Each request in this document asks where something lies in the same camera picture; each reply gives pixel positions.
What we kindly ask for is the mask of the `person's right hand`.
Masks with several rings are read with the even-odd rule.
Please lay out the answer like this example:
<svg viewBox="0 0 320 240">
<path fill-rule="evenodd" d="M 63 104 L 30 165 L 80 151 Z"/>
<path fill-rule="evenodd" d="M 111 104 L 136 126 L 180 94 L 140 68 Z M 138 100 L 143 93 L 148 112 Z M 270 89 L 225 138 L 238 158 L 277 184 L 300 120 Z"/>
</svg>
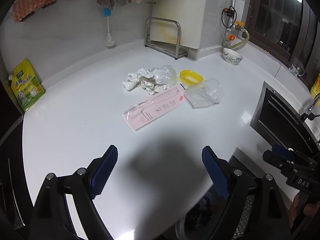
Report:
<svg viewBox="0 0 320 240">
<path fill-rule="evenodd" d="M 316 215 L 319 209 L 319 202 L 306 204 L 308 197 L 309 196 L 307 194 L 301 191 L 299 191 L 294 197 L 288 213 L 290 228 L 294 226 L 295 220 L 302 210 L 305 217 L 313 218 Z"/>
</svg>

